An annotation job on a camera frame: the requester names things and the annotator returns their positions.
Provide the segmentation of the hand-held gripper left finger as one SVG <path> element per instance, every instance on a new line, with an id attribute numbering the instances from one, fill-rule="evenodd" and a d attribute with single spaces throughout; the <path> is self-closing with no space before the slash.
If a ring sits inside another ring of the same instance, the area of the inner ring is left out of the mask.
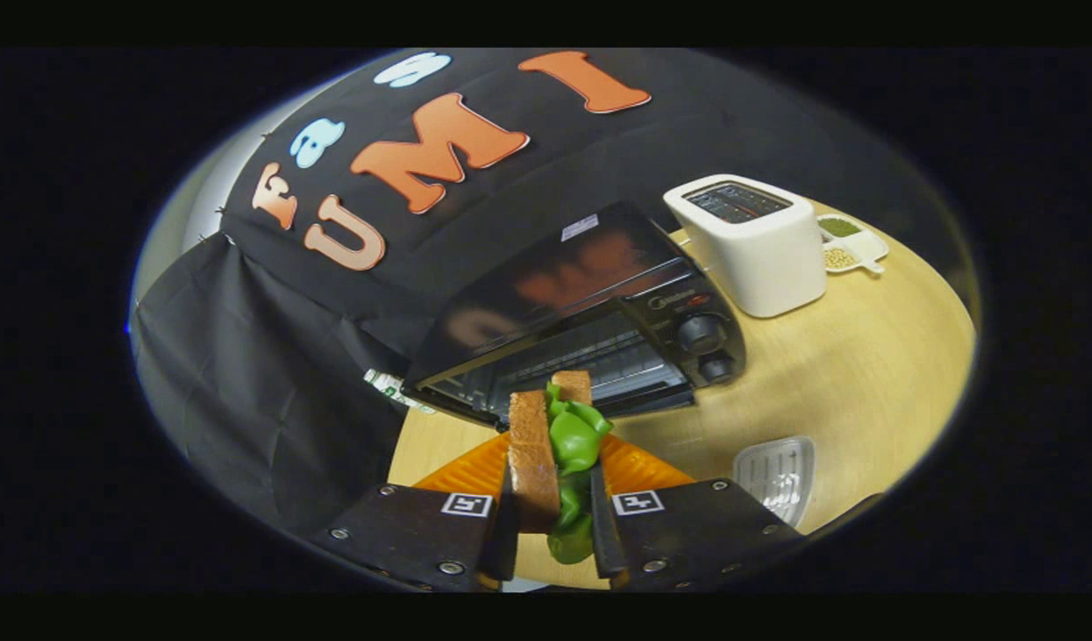
<path id="1" fill-rule="evenodd" d="M 415 486 L 378 484 L 310 543 L 393 587 L 497 591 L 514 578 L 518 548 L 509 443 L 497 435 Z"/>

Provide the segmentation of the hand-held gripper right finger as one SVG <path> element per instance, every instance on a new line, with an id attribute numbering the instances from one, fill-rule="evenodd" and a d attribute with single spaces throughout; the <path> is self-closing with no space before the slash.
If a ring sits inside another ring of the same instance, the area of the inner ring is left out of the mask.
<path id="1" fill-rule="evenodd" d="M 805 543 L 735 480 L 693 480 L 615 435 L 589 472 L 595 568 L 612 591 L 712 591 Z"/>

